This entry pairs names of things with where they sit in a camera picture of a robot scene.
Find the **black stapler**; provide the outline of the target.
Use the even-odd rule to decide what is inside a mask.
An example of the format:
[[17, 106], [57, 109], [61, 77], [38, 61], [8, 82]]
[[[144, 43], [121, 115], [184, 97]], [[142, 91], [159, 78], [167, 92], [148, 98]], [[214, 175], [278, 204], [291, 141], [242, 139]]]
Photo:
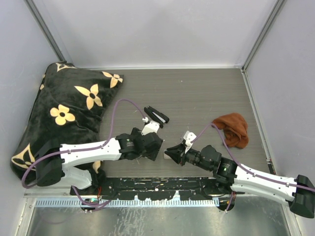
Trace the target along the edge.
[[169, 117], [165, 114], [159, 112], [151, 106], [144, 107], [144, 112], [154, 121], [157, 122], [160, 128], [164, 127], [165, 123], [170, 121]]

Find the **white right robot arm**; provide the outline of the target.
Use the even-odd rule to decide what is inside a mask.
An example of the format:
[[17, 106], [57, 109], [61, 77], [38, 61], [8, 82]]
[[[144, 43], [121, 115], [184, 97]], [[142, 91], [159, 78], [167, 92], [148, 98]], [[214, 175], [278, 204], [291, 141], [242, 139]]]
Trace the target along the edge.
[[211, 172], [220, 193], [254, 194], [288, 206], [296, 215], [314, 218], [315, 187], [308, 177], [282, 177], [261, 172], [223, 157], [211, 145], [201, 151], [194, 150], [192, 141], [195, 138], [194, 133], [187, 131], [180, 144], [164, 151], [165, 156], [181, 166], [190, 163]]

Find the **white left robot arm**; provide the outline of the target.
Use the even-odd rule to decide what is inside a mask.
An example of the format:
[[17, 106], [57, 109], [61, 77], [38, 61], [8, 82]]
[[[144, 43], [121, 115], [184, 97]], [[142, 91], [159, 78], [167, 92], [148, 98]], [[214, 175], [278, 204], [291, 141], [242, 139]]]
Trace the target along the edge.
[[150, 121], [142, 130], [133, 128], [131, 134], [121, 134], [109, 141], [78, 145], [62, 144], [54, 154], [48, 147], [38, 152], [39, 157], [50, 157], [36, 164], [37, 186], [75, 186], [86, 194], [98, 190], [97, 177], [90, 170], [79, 169], [80, 165], [97, 161], [134, 160], [146, 157], [156, 160], [163, 139], [158, 136], [160, 125]]

